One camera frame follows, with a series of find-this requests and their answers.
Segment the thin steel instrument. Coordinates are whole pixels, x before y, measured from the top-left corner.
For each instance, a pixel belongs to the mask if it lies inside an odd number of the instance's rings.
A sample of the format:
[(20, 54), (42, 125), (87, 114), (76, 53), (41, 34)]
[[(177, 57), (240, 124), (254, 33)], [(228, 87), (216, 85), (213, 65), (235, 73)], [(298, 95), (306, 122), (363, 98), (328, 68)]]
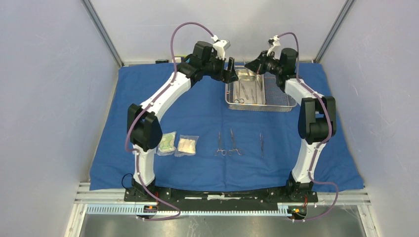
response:
[(245, 59), (242, 59), (242, 61), (243, 61), (243, 66), (245, 68), (246, 73), (242, 76), (241, 80), (242, 81), (254, 81), (254, 78), (250, 74), (249, 69), (245, 67), (245, 64), (246, 64)]

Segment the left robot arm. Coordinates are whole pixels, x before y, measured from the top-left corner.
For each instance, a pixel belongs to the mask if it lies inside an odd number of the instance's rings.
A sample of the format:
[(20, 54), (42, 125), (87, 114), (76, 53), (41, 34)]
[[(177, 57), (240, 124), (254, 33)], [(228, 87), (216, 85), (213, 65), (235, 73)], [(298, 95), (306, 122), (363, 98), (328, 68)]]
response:
[(150, 98), (140, 105), (129, 106), (125, 148), (134, 154), (133, 186), (143, 201), (155, 196), (154, 156), (163, 137), (160, 125), (163, 115), (205, 76), (223, 83), (238, 80), (234, 58), (225, 57), (229, 47), (230, 42), (224, 39), (213, 43), (198, 41), (191, 54), (174, 64), (173, 73)]

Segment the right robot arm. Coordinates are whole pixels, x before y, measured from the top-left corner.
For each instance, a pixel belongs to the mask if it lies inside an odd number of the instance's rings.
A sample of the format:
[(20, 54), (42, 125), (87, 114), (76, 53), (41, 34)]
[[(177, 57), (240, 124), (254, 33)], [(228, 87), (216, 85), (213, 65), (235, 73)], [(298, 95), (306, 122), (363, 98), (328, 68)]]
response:
[(262, 51), (256, 59), (247, 62), (245, 68), (258, 75), (274, 75), (276, 85), (300, 106), (297, 128), (301, 145), (285, 185), (286, 197), (299, 201), (311, 193), (321, 151), (336, 133), (335, 98), (318, 93), (300, 78), (299, 53), (295, 49), (282, 49), (278, 59), (274, 52)]

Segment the steel tweezers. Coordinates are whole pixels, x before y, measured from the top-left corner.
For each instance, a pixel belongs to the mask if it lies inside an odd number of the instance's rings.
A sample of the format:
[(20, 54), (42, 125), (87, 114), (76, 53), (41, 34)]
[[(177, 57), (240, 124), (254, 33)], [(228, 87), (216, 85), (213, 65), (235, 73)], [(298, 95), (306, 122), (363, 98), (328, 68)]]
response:
[(264, 138), (263, 138), (263, 134), (262, 133), (260, 133), (259, 138), (260, 138), (260, 152), (261, 152), (261, 157), (264, 158)]

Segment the green packet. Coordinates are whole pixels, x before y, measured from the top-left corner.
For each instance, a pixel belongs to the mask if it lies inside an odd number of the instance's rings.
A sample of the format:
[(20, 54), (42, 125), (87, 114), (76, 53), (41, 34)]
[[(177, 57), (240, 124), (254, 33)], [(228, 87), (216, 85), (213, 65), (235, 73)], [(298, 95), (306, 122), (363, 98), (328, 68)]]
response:
[(174, 144), (175, 137), (175, 131), (170, 133), (164, 133), (157, 148), (157, 155), (168, 156), (174, 154), (176, 151), (176, 146)]

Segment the beige gauze packet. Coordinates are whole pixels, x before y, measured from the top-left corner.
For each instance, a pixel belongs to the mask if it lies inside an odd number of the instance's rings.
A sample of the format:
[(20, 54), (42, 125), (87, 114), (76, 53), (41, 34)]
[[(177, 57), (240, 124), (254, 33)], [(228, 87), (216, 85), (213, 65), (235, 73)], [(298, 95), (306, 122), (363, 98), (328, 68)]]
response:
[(180, 135), (175, 157), (194, 156), (199, 136)]

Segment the surgical scissors forceps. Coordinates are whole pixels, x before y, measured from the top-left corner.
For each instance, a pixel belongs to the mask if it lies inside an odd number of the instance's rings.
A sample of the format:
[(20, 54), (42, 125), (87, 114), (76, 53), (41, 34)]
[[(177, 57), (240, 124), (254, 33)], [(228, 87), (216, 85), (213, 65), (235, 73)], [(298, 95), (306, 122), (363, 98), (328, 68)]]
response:
[(221, 132), (218, 132), (218, 143), (217, 143), (217, 149), (213, 153), (215, 156), (221, 154), (222, 156), (227, 155), (227, 151), (223, 149), (222, 146), (222, 139), (221, 139)]

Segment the wire mesh instrument basket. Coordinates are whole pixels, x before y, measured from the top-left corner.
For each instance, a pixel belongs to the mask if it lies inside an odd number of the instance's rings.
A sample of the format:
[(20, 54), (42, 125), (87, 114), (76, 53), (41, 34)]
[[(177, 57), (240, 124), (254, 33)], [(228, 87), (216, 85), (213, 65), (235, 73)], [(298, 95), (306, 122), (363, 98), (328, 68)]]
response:
[(225, 101), (229, 109), (242, 111), (260, 112), (290, 112), (297, 102), (289, 95), (285, 94), (277, 85), (276, 79), (272, 74), (266, 73), (264, 76), (265, 104), (236, 104), (233, 102), (233, 82), (225, 86)]

